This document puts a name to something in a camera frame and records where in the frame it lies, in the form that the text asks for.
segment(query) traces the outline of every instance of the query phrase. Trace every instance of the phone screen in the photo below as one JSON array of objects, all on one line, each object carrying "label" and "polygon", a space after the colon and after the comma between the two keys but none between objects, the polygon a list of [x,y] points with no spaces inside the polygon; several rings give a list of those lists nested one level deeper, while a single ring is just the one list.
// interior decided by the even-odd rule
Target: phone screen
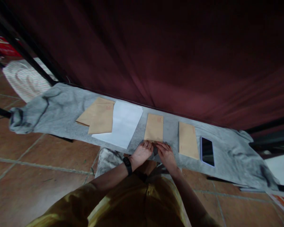
[{"label": "phone screen", "polygon": [[201,138],[201,142],[202,142],[202,161],[206,162],[211,166],[215,166],[212,142],[205,138]]}]

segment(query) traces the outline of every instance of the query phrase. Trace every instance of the red object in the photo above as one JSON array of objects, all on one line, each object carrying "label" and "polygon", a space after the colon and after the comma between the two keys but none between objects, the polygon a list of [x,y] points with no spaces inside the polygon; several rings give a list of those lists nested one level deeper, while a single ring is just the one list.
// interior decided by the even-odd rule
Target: red object
[{"label": "red object", "polygon": [[21,57],[21,55],[9,44],[5,38],[0,36],[0,54],[5,56],[16,56]]}]

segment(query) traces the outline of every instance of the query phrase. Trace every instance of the person's left hand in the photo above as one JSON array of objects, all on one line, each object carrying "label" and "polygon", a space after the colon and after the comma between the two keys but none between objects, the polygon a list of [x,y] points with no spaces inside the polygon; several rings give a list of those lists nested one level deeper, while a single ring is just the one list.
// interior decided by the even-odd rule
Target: person's left hand
[{"label": "person's left hand", "polygon": [[129,160],[132,164],[133,171],[142,165],[153,153],[154,147],[151,142],[146,140],[141,143],[132,156],[129,157]]}]

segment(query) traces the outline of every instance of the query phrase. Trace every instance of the white striped fabric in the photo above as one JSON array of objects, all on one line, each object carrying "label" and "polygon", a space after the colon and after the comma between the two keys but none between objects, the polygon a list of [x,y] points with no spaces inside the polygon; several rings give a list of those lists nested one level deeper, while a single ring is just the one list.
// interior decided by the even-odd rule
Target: white striped fabric
[{"label": "white striped fabric", "polygon": [[[39,58],[34,59],[53,80],[57,81]],[[26,103],[51,88],[47,80],[26,60],[11,61],[3,68],[3,73],[15,92]]]}]

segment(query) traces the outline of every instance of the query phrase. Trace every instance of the envelope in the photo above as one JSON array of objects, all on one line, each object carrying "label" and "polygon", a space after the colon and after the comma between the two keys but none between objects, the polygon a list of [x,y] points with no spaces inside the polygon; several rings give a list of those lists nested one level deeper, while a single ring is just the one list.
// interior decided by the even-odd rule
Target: envelope
[{"label": "envelope", "polygon": [[144,140],[163,142],[163,116],[148,114]]},{"label": "envelope", "polygon": [[200,159],[195,127],[183,122],[179,122],[179,154]]},{"label": "envelope", "polygon": [[89,116],[88,134],[112,132],[113,103],[95,103]]},{"label": "envelope", "polygon": [[84,125],[84,126],[89,126],[90,122],[91,122],[91,115],[94,114],[94,112],[96,111],[95,105],[96,104],[114,104],[114,101],[108,100],[108,99],[104,99],[101,97],[98,97],[94,103],[92,105],[90,105],[81,115],[80,117],[78,117],[78,119],[76,120],[76,122],[80,125]]}]

